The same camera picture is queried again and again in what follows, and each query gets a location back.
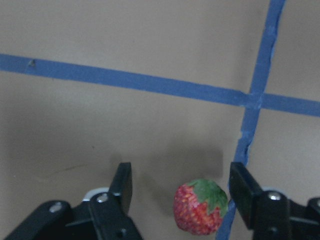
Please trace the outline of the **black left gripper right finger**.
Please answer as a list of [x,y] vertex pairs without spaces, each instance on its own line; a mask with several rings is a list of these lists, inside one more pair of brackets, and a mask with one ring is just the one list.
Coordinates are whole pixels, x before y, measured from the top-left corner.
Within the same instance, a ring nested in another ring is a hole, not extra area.
[[254,240],[318,240],[320,199],[306,206],[275,189],[262,189],[241,162],[230,164],[229,192]]

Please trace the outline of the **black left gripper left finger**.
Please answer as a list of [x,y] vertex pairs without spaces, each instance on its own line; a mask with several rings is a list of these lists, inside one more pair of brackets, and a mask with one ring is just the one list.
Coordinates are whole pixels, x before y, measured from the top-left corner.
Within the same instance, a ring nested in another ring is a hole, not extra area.
[[128,212],[132,200],[132,165],[118,165],[107,192],[91,197],[88,209],[98,240],[141,240],[139,230]]

